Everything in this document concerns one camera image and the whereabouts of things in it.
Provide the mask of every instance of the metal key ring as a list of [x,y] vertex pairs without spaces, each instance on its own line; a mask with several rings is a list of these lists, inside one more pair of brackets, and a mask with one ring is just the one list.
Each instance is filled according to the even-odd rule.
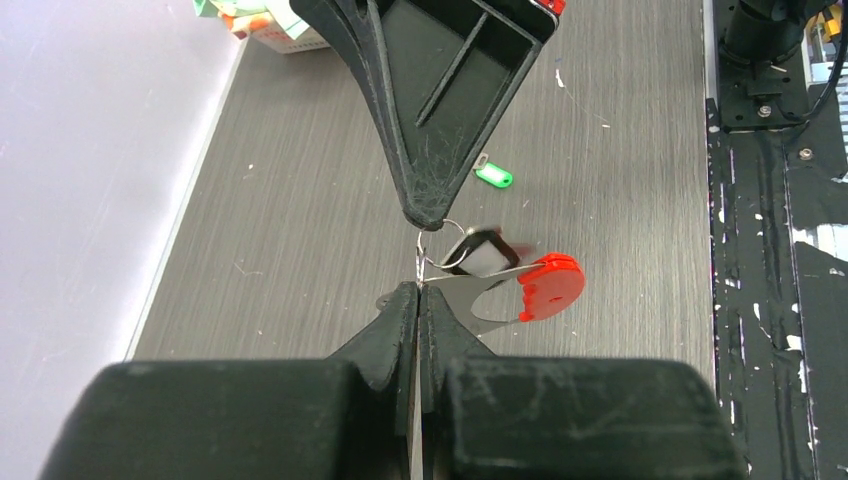
[[[445,223],[450,223],[454,227],[458,228],[459,231],[462,232],[463,235],[465,235],[465,229],[462,228],[462,225],[460,225],[459,223],[454,222],[453,220],[450,220],[450,219],[447,219],[447,218],[445,219]],[[468,250],[462,252],[462,255],[460,255],[460,257],[459,257],[459,260],[451,263],[450,265],[439,265],[438,263],[434,262],[432,259],[430,259],[430,257],[428,257],[426,255],[426,251],[424,250],[424,247],[421,245],[421,237],[423,235],[424,235],[423,230],[418,232],[418,245],[417,245],[418,255],[421,256],[424,259],[424,261],[426,261],[430,265],[438,268],[439,270],[449,270],[451,268],[458,266],[460,263],[465,261],[465,257],[468,255]]]

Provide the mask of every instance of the white paint speck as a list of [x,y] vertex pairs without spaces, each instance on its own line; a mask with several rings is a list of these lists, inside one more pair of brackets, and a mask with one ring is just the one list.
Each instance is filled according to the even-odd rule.
[[803,360],[798,366],[798,378],[801,379],[801,393],[807,393],[807,367]]
[[789,350],[790,352],[801,352],[804,350],[803,345],[801,344],[801,337],[799,337],[798,335],[787,335],[786,343],[789,344],[789,348],[787,348],[787,350]]

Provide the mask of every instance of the gray wood-grain table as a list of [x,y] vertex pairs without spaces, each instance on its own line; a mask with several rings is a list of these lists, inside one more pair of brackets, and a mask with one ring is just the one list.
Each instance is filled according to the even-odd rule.
[[[588,286],[554,320],[485,335],[496,353],[671,358],[712,376],[700,7],[570,2],[486,148],[514,185],[470,178],[451,218],[571,254]],[[249,45],[136,358],[327,355],[413,278],[416,234],[342,61]],[[480,311],[515,315],[518,292]]]

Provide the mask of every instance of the key tag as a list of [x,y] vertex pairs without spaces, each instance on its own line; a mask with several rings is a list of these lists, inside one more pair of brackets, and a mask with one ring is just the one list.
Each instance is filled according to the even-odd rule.
[[484,277],[515,268],[521,256],[501,237],[501,227],[473,227],[445,255],[442,271]]
[[521,322],[545,320],[570,307],[586,287],[586,276],[572,257],[549,253],[536,264],[542,267],[518,276],[524,290]]

